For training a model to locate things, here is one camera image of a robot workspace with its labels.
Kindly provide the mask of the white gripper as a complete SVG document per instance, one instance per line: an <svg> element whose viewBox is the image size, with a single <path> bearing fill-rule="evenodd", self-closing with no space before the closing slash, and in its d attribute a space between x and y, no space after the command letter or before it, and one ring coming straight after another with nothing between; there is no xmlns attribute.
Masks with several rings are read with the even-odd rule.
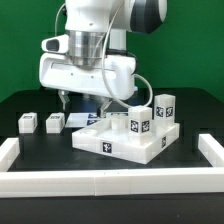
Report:
<svg viewBox="0 0 224 224"><path fill-rule="evenodd" d="M93 68L75 66L68 53L67 34L48 38L42 41L44 54L39 65L39 81L44 87L58 89L62 108L68 110L71 106L69 92L110 97L105 87L101 61ZM126 100L134 93L134 71L136 60L133 57L107 55L104 61L105 76L112 93L121 100ZM106 117L106 110L112 100L106 98L97 109L99 118Z"/></svg>

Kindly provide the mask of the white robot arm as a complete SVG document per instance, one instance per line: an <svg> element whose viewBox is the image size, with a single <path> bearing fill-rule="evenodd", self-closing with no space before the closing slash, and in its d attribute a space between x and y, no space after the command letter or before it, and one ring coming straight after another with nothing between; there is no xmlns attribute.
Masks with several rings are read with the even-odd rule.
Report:
<svg viewBox="0 0 224 224"><path fill-rule="evenodd" d="M61 101L70 92L124 105L135 89L137 60L126 51L126 33L150 34L165 20L167 0L65 0L65 33L42 41L42 86L56 89Z"/></svg>

